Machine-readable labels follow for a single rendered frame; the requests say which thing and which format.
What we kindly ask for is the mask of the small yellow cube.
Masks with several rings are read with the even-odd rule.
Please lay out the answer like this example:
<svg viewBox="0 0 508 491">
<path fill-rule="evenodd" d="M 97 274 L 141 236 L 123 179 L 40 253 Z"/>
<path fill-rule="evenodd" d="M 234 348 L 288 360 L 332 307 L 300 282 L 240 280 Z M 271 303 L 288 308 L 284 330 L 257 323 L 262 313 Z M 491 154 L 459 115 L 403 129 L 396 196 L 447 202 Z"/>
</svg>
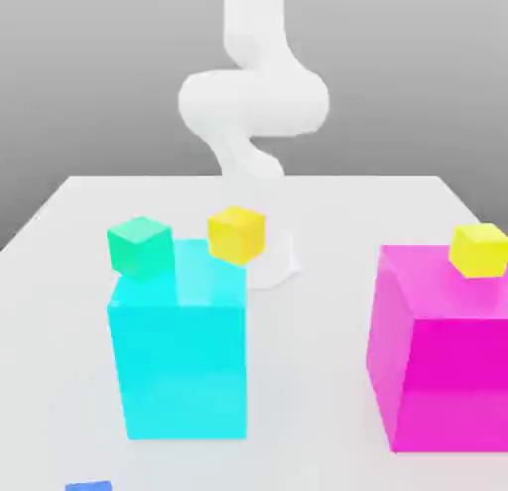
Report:
<svg viewBox="0 0 508 491">
<path fill-rule="evenodd" d="M 498 278 L 508 265 L 508 235 L 493 223 L 457 225 L 449 261 L 468 278 Z"/>
<path fill-rule="evenodd" d="M 243 266 L 265 249 L 266 216 L 231 205 L 207 222 L 209 253 L 218 259 Z"/>
</svg>

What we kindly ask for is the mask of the small green cube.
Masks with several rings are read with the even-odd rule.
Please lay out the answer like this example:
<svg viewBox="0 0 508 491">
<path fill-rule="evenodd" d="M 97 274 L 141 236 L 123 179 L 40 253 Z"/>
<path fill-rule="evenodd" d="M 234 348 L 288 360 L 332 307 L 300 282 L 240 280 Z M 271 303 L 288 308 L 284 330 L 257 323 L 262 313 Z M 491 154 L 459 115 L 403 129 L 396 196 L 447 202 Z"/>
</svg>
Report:
<svg viewBox="0 0 508 491">
<path fill-rule="evenodd" d="M 122 276 L 146 281 L 175 269 L 172 228 L 137 216 L 107 230 L 112 269 Z"/>
</svg>

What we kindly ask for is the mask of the small blue cube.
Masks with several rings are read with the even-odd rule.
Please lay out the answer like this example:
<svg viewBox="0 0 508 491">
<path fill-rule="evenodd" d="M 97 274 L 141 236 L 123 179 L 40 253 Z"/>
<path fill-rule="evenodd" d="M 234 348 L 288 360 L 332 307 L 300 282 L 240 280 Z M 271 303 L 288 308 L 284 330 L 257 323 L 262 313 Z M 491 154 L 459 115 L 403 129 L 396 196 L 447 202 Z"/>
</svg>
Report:
<svg viewBox="0 0 508 491">
<path fill-rule="evenodd" d="M 113 491 L 109 480 L 68 483 L 64 491 Z"/>
</svg>

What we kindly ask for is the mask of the large cyan box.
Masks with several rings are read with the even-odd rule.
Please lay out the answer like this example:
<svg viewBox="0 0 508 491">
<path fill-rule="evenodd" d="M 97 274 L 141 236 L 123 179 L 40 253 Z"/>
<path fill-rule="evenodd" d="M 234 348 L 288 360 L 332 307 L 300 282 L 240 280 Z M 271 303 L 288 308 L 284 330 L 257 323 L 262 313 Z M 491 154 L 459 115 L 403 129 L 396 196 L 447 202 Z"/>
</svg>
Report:
<svg viewBox="0 0 508 491">
<path fill-rule="evenodd" d="M 174 270 L 118 279 L 107 307 L 129 438 L 243 439 L 246 271 L 204 239 L 175 243 Z"/>
</svg>

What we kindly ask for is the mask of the large magenta box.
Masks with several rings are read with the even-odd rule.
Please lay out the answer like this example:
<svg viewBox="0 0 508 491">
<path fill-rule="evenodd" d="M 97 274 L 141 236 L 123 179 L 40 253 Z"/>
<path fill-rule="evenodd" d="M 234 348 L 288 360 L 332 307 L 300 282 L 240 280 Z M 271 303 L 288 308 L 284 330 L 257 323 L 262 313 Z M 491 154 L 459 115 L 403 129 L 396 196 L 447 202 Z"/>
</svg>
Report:
<svg viewBox="0 0 508 491">
<path fill-rule="evenodd" d="M 468 279 L 445 245 L 379 252 L 366 366 L 394 452 L 508 452 L 508 272 Z"/>
</svg>

